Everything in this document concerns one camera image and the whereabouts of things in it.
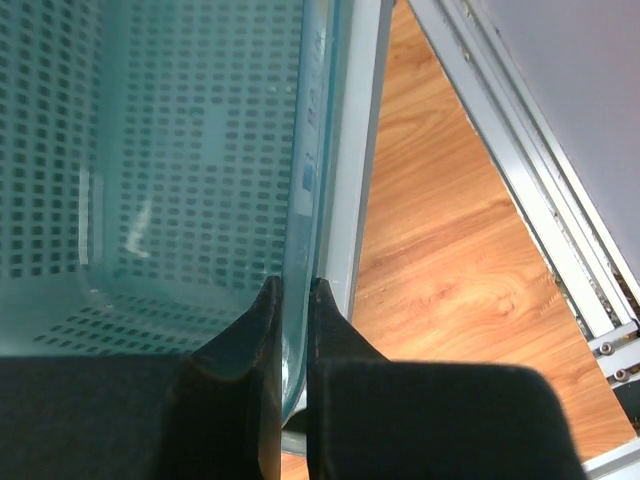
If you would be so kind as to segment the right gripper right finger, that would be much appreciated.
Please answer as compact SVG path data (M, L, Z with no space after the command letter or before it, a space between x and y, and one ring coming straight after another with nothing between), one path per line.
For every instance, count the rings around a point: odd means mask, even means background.
M580 479L555 392L537 371L392 361L309 299L307 465L313 479Z

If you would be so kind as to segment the teal translucent perforated basket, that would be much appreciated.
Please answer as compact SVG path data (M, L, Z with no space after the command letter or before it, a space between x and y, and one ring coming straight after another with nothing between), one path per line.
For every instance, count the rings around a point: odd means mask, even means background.
M348 1L1 5L1 352L191 352L283 281L282 407Z

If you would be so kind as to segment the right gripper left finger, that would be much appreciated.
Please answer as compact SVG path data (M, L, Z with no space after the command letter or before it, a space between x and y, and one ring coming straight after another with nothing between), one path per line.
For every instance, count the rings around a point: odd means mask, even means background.
M3 357L5 479L279 476L283 285L191 354Z

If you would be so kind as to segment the white perforated plastic basket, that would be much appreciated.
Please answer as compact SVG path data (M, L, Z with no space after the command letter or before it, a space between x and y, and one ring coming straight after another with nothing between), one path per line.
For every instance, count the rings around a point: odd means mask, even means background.
M303 456L309 296L351 318L389 46L391 1L303 4L282 279L282 449Z

